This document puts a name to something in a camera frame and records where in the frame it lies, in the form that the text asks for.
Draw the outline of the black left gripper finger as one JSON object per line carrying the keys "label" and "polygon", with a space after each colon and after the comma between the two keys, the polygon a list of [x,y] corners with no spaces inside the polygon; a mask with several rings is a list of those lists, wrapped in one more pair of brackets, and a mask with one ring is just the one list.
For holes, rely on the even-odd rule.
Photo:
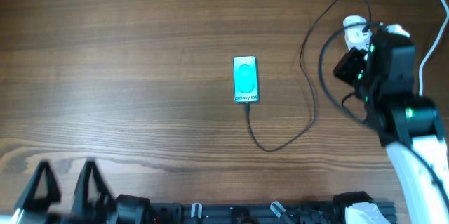
{"label": "black left gripper finger", "polygon": [[60,202],[61,196],[50,163],[41,161],[17,200],[15,208],[26,211],[47,211],[51,204]]}
{"label": "black left gripper finger", "polygon": [[87,159],[76,183],[71,214],[76,217],[109,217],[116,203],[93,159]]}

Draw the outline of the teal screen smartphone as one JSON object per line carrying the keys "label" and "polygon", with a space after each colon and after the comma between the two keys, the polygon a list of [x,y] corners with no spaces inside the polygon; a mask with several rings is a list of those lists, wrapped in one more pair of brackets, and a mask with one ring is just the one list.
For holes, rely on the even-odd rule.
{"label": "teal screen smartphone", "polygon": [[257,59],[255,56],[233,58],[234,101],[251,103],[259,101]]}

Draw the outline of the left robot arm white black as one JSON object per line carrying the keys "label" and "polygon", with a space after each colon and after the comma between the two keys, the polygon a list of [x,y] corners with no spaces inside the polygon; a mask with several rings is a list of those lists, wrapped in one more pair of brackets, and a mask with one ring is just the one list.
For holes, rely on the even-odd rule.
{"label": "left robot arm white black", "polygon": [[14,213],[1,215],[1,222],[20,223],[151,223],[147,198],[119,195],[114,198],[94,160],[85,162],[74,191],[70,213],[51,213],[62,194],[50,162],[39,162],[27,187],[17,200]]}

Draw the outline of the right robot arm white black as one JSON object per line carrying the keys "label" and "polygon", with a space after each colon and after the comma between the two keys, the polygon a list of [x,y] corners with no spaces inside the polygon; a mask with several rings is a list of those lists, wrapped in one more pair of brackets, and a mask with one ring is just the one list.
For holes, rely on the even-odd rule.
{"label": "right robot arm white black", "polygon": [[351,48],[333,74],[354,87],[396,170],[413,223],[448,222],[448,148],[434,101],[414,92],[415,45],[400,25]]}

